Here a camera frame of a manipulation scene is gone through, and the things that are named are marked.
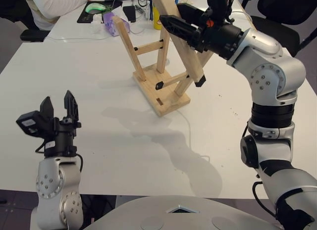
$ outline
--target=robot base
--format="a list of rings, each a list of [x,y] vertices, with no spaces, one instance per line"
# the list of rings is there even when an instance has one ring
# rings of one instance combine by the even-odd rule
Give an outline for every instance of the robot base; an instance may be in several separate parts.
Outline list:
[[[280,230],[227,205],[198,197],[151,196],[125,203],[85,230]]]

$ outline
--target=purple object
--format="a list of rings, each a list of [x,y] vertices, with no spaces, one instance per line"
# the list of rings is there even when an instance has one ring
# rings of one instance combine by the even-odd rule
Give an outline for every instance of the purple object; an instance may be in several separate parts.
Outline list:
[[[119,32],[117,31],[116,27],[115,27],[115,24],[112,20],[112,17],[115,16],[112,12],[108,12],[108,13],[105,13],[104,14],[104,24],[107,28],[107,30],[109,31],[109,33],[112,35],[112,36],[118,36],[119,35]],[[130,25],[127,21],[123,20],[123,23],[124,23],[124,26],[125,26],[125,29],[127,30],[127,32],[129,33],[130,32]]]

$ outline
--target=gray floor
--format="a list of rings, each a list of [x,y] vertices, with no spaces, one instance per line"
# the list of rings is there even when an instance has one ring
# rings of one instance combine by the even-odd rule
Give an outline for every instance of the gray floor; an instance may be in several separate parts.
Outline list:
[[[260,15],[257,11],[257,1],[251,1],[246,11],[251,15]],[[293,26],[293,29],[298,31],[301,39],[309,35],[317,26],[317,12],[303,24]],[[0,73],[10,61],[16,50],[22,44],[19,35],[25,29],[21,24],[14,24],[5,19],[0,18]],[[307,79],[314,91],[317,93],[317,39],[310,43],[303,51],[296,56],[300,59],[307,70]],[[29,228],[29,219],[31,210],[37,205],[37,195],[30,192],[4,191],[0,190],[0,197],[6,197],[8,203],[0,205],[0,229],[1,230],[26,230]],[[232,207],[241,209],[247,213],[253,214],[268,222],[276,223],[269,214],[257,205],[254,200],[231,200],[217,199],[216,201],[223,202]]]

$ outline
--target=mouse pad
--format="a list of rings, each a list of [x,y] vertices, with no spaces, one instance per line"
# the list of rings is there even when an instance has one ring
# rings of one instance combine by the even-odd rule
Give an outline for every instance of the mouse pad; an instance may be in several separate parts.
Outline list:
[[[112,4],[113,4],[113,9],[122,6],[122,1],[115,1],[114,3],[113,3],[113,1],[89,1],[85,5],[84,10],[81,12],[81,14],[77,20],[77,23],[91,23],[93,21],[94,15],[85,12],[86,7],[91,3],[99,3],[99,4],[102,4],[104,6],[112,6]]]

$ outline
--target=black office chair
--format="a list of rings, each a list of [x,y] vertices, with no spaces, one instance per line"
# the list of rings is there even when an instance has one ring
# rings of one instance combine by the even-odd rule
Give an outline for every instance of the black office chair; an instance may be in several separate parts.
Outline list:
[[[250,0],[243,0],[243,8],[248,1]],[[316,7],[317,0],[259,0],[258,10],[266,18],[251,17],[256,29],[275,38],[294,57],[317,36],[317,27],[300,43],[299,34],[282,23],[301,24],[310,17]]]
[[[41,31],[35,25],[25,0],[0,0],[0,17],[12,22],[21,21],[28,28],[20,35],[23,41],[42,42],[49,34],[49,31]]]

